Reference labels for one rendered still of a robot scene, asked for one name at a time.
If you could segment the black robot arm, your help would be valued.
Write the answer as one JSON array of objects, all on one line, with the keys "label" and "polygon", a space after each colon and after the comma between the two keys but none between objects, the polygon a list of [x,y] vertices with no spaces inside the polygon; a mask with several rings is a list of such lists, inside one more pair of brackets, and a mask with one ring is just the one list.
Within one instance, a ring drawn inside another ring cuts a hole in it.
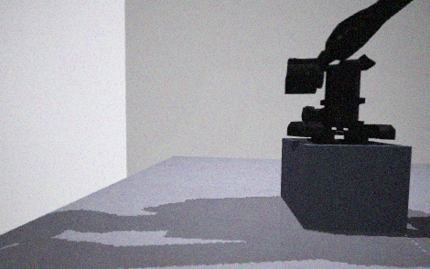
[{"label": "black robot arm", "polygon": [[[322,89],[326,74],[326,91],[360,92],[360,71],[376,63],[361,55],[358,59],[347,59],[360,50],[382,27],[383,23],[408,6],[413,0],[378,0],[340,22],[325,42],[326,49],[317,58],[287,61],[285,94],[315,94]],[[330,64],[339,60],[338,64]],[[306,106],[302,121],[324,121],[324,108]]]}]

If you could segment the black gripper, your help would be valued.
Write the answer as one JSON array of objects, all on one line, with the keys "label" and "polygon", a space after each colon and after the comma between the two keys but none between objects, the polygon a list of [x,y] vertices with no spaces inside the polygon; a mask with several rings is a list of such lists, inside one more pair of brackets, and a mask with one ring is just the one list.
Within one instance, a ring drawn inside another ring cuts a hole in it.
[{"label": "black gripper", "polygon": [[[334,91],[325,94],[324,121],[291,122],[287,135],[307,138],[314,145],[374,145],[369,138],[395,140],[396,129],[391,124],[364,124],[359,120],[359,104],[365,103],[358,91]],[[337,127],[337,130],[332,130]],[[348,128],[348,130],[344,130]],[[335,135],[344,139],[335,140]]]}]

